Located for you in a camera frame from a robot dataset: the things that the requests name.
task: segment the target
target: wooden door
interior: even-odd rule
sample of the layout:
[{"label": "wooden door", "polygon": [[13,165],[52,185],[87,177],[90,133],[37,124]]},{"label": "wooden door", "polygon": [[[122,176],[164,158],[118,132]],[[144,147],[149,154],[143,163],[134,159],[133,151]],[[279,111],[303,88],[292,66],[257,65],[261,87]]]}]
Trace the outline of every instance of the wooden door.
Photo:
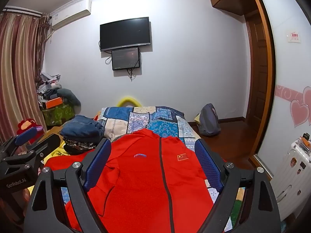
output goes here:
[{"label": "wooden door", "polygon": [[268,84],[267,44],[259,12],[245,16],[251,50],[251,84],[246,121],[258,131],[265,108]]}]

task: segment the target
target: stack of folded clothes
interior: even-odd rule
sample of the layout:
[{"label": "stack of folded clothes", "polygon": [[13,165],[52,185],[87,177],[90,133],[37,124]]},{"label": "stack of folded clothes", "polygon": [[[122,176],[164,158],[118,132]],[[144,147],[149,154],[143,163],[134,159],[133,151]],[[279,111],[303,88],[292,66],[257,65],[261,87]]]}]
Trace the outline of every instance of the stack of folded clothes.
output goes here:
[{"label": "stack of folded clothes", "polygon": [[66,143],[64,150],[78,155],[96,148],[104,136],[104,127],[91,118],[76,115],[63,125],[60,134]]}]

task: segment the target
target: bed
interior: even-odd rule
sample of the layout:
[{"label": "bed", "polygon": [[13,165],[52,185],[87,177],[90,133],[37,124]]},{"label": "bed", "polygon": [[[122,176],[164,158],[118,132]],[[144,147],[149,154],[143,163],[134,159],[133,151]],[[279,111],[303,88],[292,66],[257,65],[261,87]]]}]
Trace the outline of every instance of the bed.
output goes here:
[{"label": "bed", "polygon": [[[178,137],[185,146],[194,151],[194,144],[200,136],[191,128],[185,120],[184,113],[166,106],[151,107],[104,107],[97,115],[97,121],[104,128],[104,137],[111,142],[125,134],[147,128],[161,137]],[[206,186],[213,202],[218,196],[216,189],[211,188],[206,180]],[[62,188],[64,202],[69,201],[66,188]],[[229,219],[225,231],[232,229]]]}]

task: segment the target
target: green fabric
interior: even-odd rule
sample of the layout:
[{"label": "green fabric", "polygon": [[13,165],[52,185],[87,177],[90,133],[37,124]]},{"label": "green fabric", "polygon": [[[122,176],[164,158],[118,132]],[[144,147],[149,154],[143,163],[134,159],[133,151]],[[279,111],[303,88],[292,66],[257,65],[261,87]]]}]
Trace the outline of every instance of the green fabric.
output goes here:
[{"label": "green fabric", "polygon": [[237,217],[238,217],[238,213],[240,212],[241,205],[242,205],[242,201],[235,200],[234,205],[233,205],[233,209],[232,209],[232,212],[230,215],[232,227],[234,227],[234,225],[235,225],[235,222],[236,222]]},{"label": "green fabric", "polygon": [[42,110],[42,112],[47,126],[62,125],[75,115],[73,108],[65,103]]}]

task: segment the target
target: camouflage green container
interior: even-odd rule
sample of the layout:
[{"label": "camouflage green container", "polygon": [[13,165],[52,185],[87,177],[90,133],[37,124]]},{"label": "camouflage green container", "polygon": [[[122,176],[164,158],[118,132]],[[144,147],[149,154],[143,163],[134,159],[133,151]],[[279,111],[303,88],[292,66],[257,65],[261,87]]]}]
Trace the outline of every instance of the camouflage green container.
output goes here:
[{"label": "camouflage green container", "polygon": [[47,126],[62,125],[75,115],[73,108],[65,103],[42,110],[42,113]]}]

